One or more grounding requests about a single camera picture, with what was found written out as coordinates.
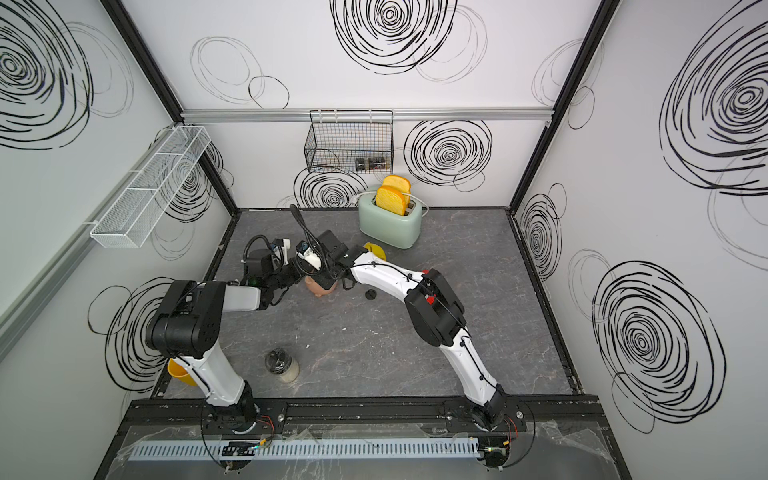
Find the yellow piggy bank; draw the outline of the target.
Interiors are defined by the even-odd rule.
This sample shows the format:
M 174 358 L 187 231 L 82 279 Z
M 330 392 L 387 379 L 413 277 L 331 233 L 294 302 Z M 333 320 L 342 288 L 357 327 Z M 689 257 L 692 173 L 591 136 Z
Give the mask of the yellow piggy bank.
M 374 243 L 368 242 L 368 243 L 364 244 L 364 247 L 369 252 L 373 253 L 377 258 L 379 258 L 379 259 L 381 259 L 383 261 L 387 260 L 386 253 L 385 253 L 385 251 L 383 250 L 383 248 L 381 246 L 379 246 L 377 244 L 374 244 Z

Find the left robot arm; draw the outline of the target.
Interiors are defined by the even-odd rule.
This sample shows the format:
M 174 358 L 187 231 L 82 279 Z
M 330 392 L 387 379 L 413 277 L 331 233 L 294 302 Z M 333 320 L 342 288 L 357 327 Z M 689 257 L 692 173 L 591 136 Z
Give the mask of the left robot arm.
M 145 345 L 178 364 L 202 391 L 205 404 L 235 434 L 246 434 L 258 423 L 259 408 L 252 389 L 224 354 L 220 342 L 226 312 L 263 311 L 279 304 L 300 280 L 288 259 L 286 241 L 241 259 L 243 278 L 224 281 L 174 281 L 145 331 Z

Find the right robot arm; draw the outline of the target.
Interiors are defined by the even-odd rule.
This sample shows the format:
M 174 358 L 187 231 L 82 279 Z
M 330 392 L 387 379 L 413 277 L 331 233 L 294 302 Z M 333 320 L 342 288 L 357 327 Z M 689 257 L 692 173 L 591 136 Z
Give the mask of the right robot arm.
M 474 422 L 490 431 L 504 421 L 507 395 L 473 344 L 464 305 L 438 270 L 397 266 L 364 247 L 347 247 L 329 230 L 300 242 L 296 253 L 298 265 L 324 288 L 350 278 L 401 301 L 417 335 L 438 348 L 453 368 Z

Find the pink piggy bank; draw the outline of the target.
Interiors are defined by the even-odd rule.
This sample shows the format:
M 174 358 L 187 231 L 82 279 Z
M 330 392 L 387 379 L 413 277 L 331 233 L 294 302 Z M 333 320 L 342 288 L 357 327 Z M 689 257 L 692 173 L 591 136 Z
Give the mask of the pink piggy bank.
M 305 276 L 304 284 L 312 295 L 314 295 L 316 298 L 322 298 L 324 296 L 327 296 L 333 293 L 337 288 L 338 282 L 335 281 L 332 283 L 330 287 L 324 288 L 322 285 L 317 283 L 312 277 Z

